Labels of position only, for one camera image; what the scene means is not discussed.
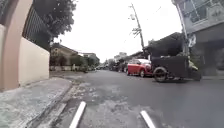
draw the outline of car wheel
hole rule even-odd
[[[127,76],[129,76],[129,75],[130,75],[130,73],[129,73],[129,71],[128,71],[128,70],[126,71],[126,74],[127,74]]]
[[[145,71],[142,69],[140,70],[140,73],[139,73],[140,77],[145,77]]]
[[[154,71],[154,79],[157,82],[165,82],[167,79],[167,71],[165,68],[163,67],[157,67]]]

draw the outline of parked car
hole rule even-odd
[[[147,59],[133,59],[127,65],[127,75],[152,76],[151,62]]]

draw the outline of utility pole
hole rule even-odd
[[[144,49],[144,40],[143,40],[143,36],[142,36],[142,29],[141,29],[141,25],[139,23],[139,19],[138,19],[138,16],[137,16],[137,13],[135,11],[135,7],[134,5],[131,3],[131,8],[133,8],[134,10],[134,13],[135,13],[135,17],[136,17],[136,20],[137,20],[137,24],[138,24],[138,28],[137,29],[133,29],[133,31],[137,31],[136,34],[140,34],[140,38],[141,38],[141,45],[142,45],[142,51],[143,51],[143,55],[145,57],[145,49]]]

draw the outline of curb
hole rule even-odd
[[[52,109],[63,99],[63,97],[66,95],[66,93],[72,88],[72,82],[69,85],[69,88],[65,90],[58,98],[56,98],[52,103],[45,108],[45,110],[40,113],[40,115],[36,116],[34,119],[32,119],[30,122],[27,123],[26,128],[36,128],[38,125],[42,122],[42,118],[46,117]]]
[[[224,78],[217,78],[217,77],[210,77],[210,78],[209,77],[207,77],[207,78],[205,77],[205,78],[203,78],[202,77],[202,80],[224,80]]]

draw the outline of fence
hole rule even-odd
[[[28,13],[22,33],[23,37],[49,51],[51,32],[35,11],[33,5]]]

